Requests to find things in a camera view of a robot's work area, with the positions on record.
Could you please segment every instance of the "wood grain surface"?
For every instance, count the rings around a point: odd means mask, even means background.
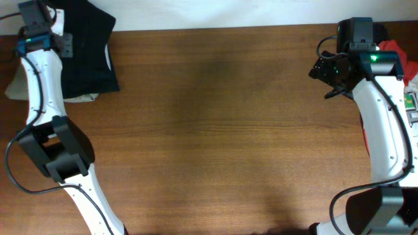
[[[418,60],[418,22],[386,26]],[[368,183],[357,105],[324,100],[330,87],[308,77],[317,43],[335,33],[334,24],[113,33],[121,91],[65,107],[130,234],[288,234],[328,221],[336,193]],[[0,66],[1,153],[27,117],[27,102],[3,94],[17,64]],[[11,167],[30,189],[55,185],[18,146]],[[0,234],[89,230],[66,192],[27,195],[1,161]]]

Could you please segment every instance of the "white background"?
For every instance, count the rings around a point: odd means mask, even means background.
[[[0,16],[22,0],[1,0]],[[418,20],[418,0],[91,0],[116,18],[115,31],[336,23],[353,16],[374,21]],[[20,16],[0,22],[16,34]]]

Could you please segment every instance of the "white plastic arm panel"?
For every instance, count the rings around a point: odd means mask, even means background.
[[[60,24],[60,27],[52,27],[52,31],[58,35],[62,35],[63,29],[63,10],[57,9],[57,21],[56,24]],[[37,50],[26,54],[27,58],[34,64],[39,72],[40,82],[42,86],[42,92],[44,97],[44,108],[42,115],[34,123],[34,126],[41,125],[52,121],[54,116],[66,116],[63,94],[61,90],[61,70],[62,62],[58,55],[53,51]],[[37,77],[33,73],[32,67],[29,63],[22,58],[22,65],[26,71],[27,86],[29,92],[29,115],[26,123],[29,123],[37,115],[37,109],[39,108],[40,94]],[[97,181],[94,164],[89,166],[89,174],[83,176],[81,174],[65,179],[65,183],[62,185],[81,185],[83,190],[93,199],[93,201],[100,207],[103,212],[113,234],[124,234],[123,223],[115,216],[112,209],[109,206],[101,188]],[[99,212],[95,209],[93,204],[77,189],[65,189],[74,200],[80,213],[82,214],[87,226],[90,229],[91,234],[110,234],[103,218]]]
[[[417,139],[412,135],[411,125],[405,111],[404,82],[398,81],[394,76],[377,76],[376,81],[397,105],[408,130],[413,156],[418,156]],[[393,111],[389,110],[389,103],[374,84],[366,79],[363,79],[354,88],[353,97],[360,109],[367,136],[372,183],[400,176],[403,173],[402,168],[406,166],[408,161],[408,153],[399,123]],[[413,165],[415,166],[417,163],[418,160],[414,157]],[[399,186],[417,187],[418,173],[412,170],[405,179],[399,182]],[[336,222],[344,234],[353,234],[349,230],[345,214],[338,216]],[[329,221],[317,226],[317,234],[334,235],[338,233]]]

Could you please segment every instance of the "cable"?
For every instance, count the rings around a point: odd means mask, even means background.
[[[331,56],[331,57],[327,57],[327,56],[321,55],[321,53],[319,53],[319,49],[320,49],[321,45],[322,45],[322,44],[323,44],[326,40],[329,40],[329,39],[336,39],[336,38],[337,38],[337,36],[329,36],[329,37],[326,37],[326,38],[322,39],[322,40],[318,43],[318,46],[316,47],[316,54],[318,55],[318,57],[319,57],[319,58],[324,59],[324,60],[335,60],[335,59],[340,59],[341,57],[348,57],[348,56],[349,56],[349,55],[348,55],[347,53],[345,53],[345,52],[340,52],[340,53],[338,53],[338,54],[336,54],[336,55],[334,55],[334,56]]]
[[[19,15],[20,15],[20,12],[15,12],[15,13],[8,14],[8,15],[5,15],[5,16],[0,16],[0,20],[4,20],[4,19],[7,19],[7,18],[10,18],[10,17],[13,17],[13,16],[19,16]]]
[[[342,196],[344,196],[348,193],[352,193],[354,191],[363,190],[363,189],[371,189],[371,188],[386,186],[386,185],[390,185],[390,184],[399,182],[400,180],[403,180],[404,178],[406,178],[406,176],[408,176],[408,174],[414,168],[414,166],[412,165],[413,154],[412,154],[411,140],[408,136],[408,131],[406,129],[405,123],[403,122],[402,116],[400,115],[400,112],[399,112],[399,109],[398,109],[397,105],[394,104],[394,102],[388,96],[386,91],[380,86],[378,81],[376,81],[373,74],[370,74],[369,72],[367,72],[366,69],[364,69],[364,67],[361,65],[361,63],[359,61],[357,61],[356,59],[355,59],[355,62],[359,65],[359,67],[363,71],[363,73],[365,73],[367,78],[372,81],[372,83],[374,84],[376,89],[378,89],[378,91],[383,95],[385,100],[389,103],[390,109],[393,110],[393,112],[396,116],[396,120],[398,121],[398,124],[401,128],[402,135],[404,136],[404,141],[405,141],[405,145],[406,145],[407,153],[408,153],[408,164],[405,167],[404,173],[401,176],[399,176],[395,179],[381,181],[381,182],[377,182],[377,183],[369,183],[369,184],[360,185],[360,186],[356,186],[356,187],[351,187],[349,189],[345,189],[345,190],[339,192],[337,195],[334,196],[334,198],[331,200],[331,203],[330,203],[330,206],[329,206],[329,215],[330,215],[330,218],[331,218],[332,225],[334,226],[335,230],[337,230],[337,232],[340,235],[345,235],[345,234],[340,230],[340,228],[338,228],[338,225],[336,224],[335,217],[334,217],[334,206],[335,206],[336,201],[340,197],[342,197]]]
[[[22,190],[25,193],[29,193],[32,195],[39,195],[39,194],[43,194],[43,193],[50,193],[50,192],[54,192],[60,189],[66,189],[66,188],[73,188],[73,189],[77,189],[80,191],[80,193],[82,193],[90,202],[91,204],[93,204],[93,206],[96,208],[97,212],[99,212],[100,216],[102,217],[107,229],[109,230],[109,233],[111,235],[114,235],[114,233],[112,232],[112,229],[109,226],[109,223],[105,217],[105,215],[103,214],[102,210],[100,209],[100,207],[93,201],[93,199],[91,199],[91,197],[81,188],[80,185],[62,185],[62,186],[58,186],[58,187],[53,187],[50,189],[44,189],[44,190],[39,190],[39,191],[32,191],[29,189],[26,189],[25,187],[21,186],[16,179],[14,178],[10,167],[8,165],[8,154],[10,153],[10,149],[13,145],[13,143],[15,143],[15,141],[17,141],[19,138],[21,138],[23,135],[25,135],[28,131],[30,131],[33,127],[33,124],[40,118],[40,115],[42,114],[42,109],[43,109],[43,104],[44,104],[44,97],[43,97],[43,93],[42,93],[42,86],[41,86],[41,82],[40,82],[40,77],[39,77],[39,71],[37,70],[37,68],[34,66],[34,64],[32,63],[32,61],[30,61],[26,55],[24,55],[23,53],[21,53],[20,51],[16,51],[16,53],[22,57],[23,59],[25,59],[27,61],[27,63],[29,63],[29,65],[31,66],[31,68],[33,69],[33,73],[35,74],[35,76],[37,77],[37,82],[38,82],[38,88],[39,88],[39,109],[36,110],[37,111],[37,115],[35,116],[35,118],[30,121],[25,128],[23,128],[14,138],[12,138],[12,140],[8,143],[7,147],[6,147],[6,153],[5,153],[5,166],[6,166],[6,172],[7,172],[7,176],[10,178],[10,180],[12,181],[13,184],[15,184],[15,186],[17,186],[17,188],[19,188],[20,190]]]

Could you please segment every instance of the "red cloth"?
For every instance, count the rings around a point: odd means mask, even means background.
[[[408,61],[406,53],[400,49],[395,40],[388,40],[380,42],[380,50],[390,50],[398,52],[402,68],[404,69],[404,83],[405,86],[408,86],[410,80],[412,80],[418,73],[418,63],[413,61]]]

